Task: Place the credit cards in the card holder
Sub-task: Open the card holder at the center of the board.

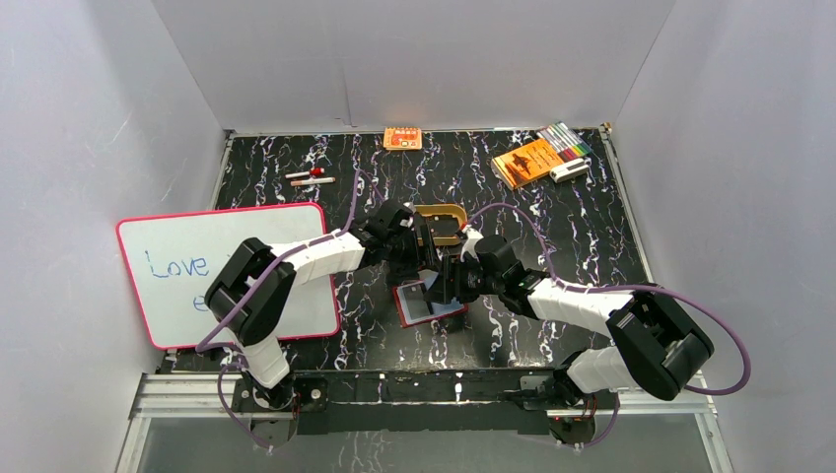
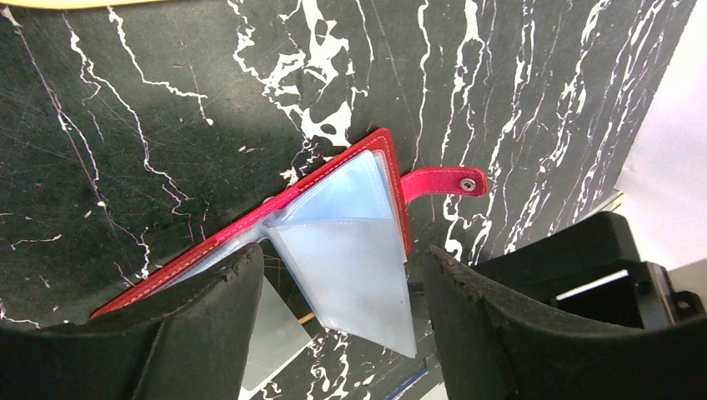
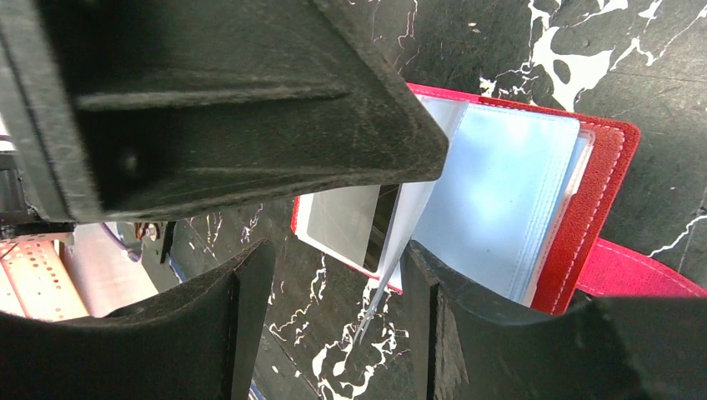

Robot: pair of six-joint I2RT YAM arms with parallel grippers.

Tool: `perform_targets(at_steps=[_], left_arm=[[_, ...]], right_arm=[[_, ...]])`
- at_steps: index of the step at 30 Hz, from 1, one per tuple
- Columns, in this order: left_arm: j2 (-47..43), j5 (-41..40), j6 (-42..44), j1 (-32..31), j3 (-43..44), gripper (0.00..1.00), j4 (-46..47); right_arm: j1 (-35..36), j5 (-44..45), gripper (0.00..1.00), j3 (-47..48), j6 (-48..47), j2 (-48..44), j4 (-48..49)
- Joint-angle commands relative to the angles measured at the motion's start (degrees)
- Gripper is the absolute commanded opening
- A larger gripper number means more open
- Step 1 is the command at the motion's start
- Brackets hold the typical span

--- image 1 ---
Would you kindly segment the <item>black VIP card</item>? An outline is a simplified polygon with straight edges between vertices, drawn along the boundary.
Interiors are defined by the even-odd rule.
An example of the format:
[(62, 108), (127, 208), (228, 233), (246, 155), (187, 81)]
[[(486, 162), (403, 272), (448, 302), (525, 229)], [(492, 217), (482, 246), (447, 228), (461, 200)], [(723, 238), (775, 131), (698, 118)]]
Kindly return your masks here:
[(403, 300), (405, 315), (409, 319), (418, 319), (431, 313), (431, 307), (424, 299), (425, 286), (423, 283), (405, 287)]

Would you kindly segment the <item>red leather card holder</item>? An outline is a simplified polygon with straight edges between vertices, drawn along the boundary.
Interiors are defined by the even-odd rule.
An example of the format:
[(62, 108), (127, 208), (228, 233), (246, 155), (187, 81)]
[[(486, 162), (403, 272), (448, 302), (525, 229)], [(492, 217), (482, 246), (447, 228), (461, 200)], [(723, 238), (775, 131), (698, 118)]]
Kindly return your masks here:
[(456, 300), (450, 304), (438, 304), (425, 299), (436, 277), (436, 272), (422, 271), (417, 280), (406, 281), (392, 289), (400, 325), (403, 328), (462, 315), (468, 311), (466, 304)]

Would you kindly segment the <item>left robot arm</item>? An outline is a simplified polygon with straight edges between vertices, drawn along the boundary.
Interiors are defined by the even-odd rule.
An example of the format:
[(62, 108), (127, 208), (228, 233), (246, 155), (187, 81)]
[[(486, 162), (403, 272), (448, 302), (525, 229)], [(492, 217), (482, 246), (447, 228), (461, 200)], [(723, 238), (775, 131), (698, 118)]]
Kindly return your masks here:
[(278, 325), (291, 295), (311, 281), (382, 262), (408, 274), (441, 263), (426, 219), (393, 199), (338, 231), (293, 242), (283, 250), (250, 237), (236, 248), (205, 293), (204, 303), (217, 325), (196, 348), (205, 350), (217, 334), (229, 331), (243, 354), (246, 372), (257, 384), (256, 397), (267, 408), (282, 410), (295, 394), (278, 339)]

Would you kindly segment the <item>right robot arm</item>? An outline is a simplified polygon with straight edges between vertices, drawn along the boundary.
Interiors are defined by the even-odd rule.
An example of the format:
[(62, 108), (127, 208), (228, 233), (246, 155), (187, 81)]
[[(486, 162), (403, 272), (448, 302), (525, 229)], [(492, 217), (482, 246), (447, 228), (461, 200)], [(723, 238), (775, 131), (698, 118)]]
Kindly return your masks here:
[(656, 286), (609, 292), (558, 284), (546, 272), (525, 267), (502, 236), (473, 229), (462, 236), (461, 254), (441, 259), (427, 301), (467, 304), (495, 296), (516, 315), (574, 325), (610, 341), (606, 348), (570, 355), (535, 387), (539, 395), (569, 408), (621, 388), (670, 401), (714, 353), (705, 332)]

